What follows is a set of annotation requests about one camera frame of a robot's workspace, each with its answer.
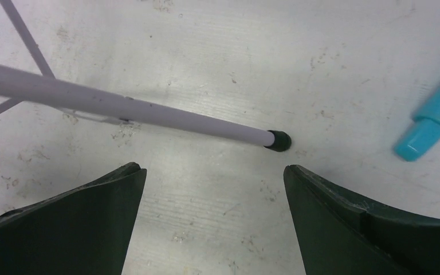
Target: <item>blue pen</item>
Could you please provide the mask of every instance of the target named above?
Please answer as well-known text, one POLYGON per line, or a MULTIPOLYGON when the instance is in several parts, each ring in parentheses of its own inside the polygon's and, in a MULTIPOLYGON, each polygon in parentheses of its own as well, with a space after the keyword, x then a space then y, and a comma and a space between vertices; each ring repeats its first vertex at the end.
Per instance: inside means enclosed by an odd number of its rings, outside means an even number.
POLYGON ((415 124, 394 147, 395 153, 408 162, 424 155, 440 139, 440 87, 412 119, 415 124))

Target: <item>blue plastic object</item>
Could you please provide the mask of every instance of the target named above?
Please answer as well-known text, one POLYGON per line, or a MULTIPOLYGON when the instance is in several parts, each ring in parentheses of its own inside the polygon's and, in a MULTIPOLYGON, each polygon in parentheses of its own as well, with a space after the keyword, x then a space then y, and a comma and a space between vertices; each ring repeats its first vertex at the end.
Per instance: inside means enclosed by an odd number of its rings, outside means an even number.
POLYGON ((408 162, 424 155, 440 139, 440 87, 412 119, 414 126, 394 147, 395 153, 408 162))

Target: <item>blue cylinder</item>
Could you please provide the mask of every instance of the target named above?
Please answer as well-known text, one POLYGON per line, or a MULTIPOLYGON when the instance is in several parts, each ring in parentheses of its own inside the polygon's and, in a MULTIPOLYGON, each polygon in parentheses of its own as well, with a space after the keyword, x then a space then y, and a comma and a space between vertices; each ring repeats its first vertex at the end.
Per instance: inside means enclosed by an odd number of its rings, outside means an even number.
POLYGON ((408 162, 424 155, 440 139, 440 87, 412 119, 415 124, 394 147, 395 153, 408 162))

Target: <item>turquoise marker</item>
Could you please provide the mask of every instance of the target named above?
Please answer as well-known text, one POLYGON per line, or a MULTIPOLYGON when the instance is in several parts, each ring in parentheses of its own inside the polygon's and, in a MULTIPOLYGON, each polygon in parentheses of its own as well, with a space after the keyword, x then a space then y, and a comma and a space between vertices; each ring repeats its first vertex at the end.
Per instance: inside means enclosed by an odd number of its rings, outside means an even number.
POLYGON ((413 127, 394 147, 397 155, 408 162, 424 155, 440 139, 440 87, 415 113, 413 127))

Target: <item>black rubber cap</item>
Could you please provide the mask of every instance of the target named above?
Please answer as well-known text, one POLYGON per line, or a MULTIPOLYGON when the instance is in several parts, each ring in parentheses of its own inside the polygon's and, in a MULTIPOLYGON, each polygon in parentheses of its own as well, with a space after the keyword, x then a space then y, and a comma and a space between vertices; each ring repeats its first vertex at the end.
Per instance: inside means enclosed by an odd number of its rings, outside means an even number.
POLYGON ((282 131, 268 130, 274 134, 274 143, 271 146, 264 146, 276 152, 284 152, 291 147, 291 137, 282 131))

